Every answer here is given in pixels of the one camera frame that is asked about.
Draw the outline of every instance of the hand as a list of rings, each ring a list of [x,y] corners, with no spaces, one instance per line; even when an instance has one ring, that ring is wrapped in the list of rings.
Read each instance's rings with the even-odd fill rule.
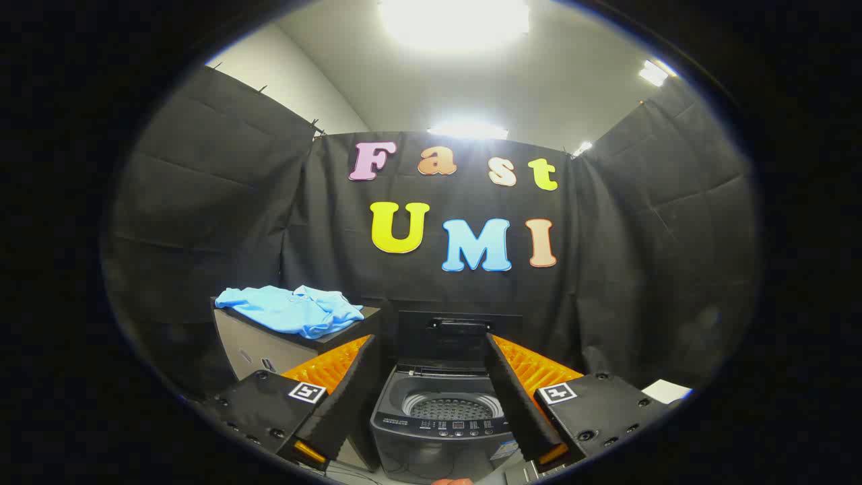
[[[442,478],[431,485],[473,485],[473,480],[470,480],[469,478],[459,478],[458,480]]]

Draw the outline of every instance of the control panel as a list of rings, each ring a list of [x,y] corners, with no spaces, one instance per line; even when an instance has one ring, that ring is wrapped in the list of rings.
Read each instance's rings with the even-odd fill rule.
[[[377,413],[374,424],[388,430],[428,438],[475,438],[509,432],[506,418],[442,421]]]

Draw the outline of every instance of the washing machine drum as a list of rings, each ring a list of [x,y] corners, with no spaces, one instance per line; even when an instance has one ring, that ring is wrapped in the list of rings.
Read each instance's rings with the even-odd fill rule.
[[[415,393],[404,399],[404,415],[435,421],[470,421],[501,418],[503,409],[488,394]]]

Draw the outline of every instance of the blue letter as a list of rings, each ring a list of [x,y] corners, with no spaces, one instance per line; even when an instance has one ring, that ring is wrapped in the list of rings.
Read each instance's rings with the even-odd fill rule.
[[[487,250],[488,255],[482,263],[485,271],[509,271],[512,263],[506,259],[506,229],[509,221],[506,219],[490,219],[482,228],[482,234],[476,238],[470,226],[464,219],[452,219],[443,223],[443,229],[449,233],[449,250],[443,269],[446,271],[461,271],[461,253],[470,265],[476,269],[479,260]]]

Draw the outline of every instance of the white wall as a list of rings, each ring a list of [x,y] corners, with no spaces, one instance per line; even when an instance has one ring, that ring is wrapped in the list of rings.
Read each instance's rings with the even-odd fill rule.
[[[275,23],[236,42],[207,63],[275,99],[327,133],[368,131],[314,62]]]

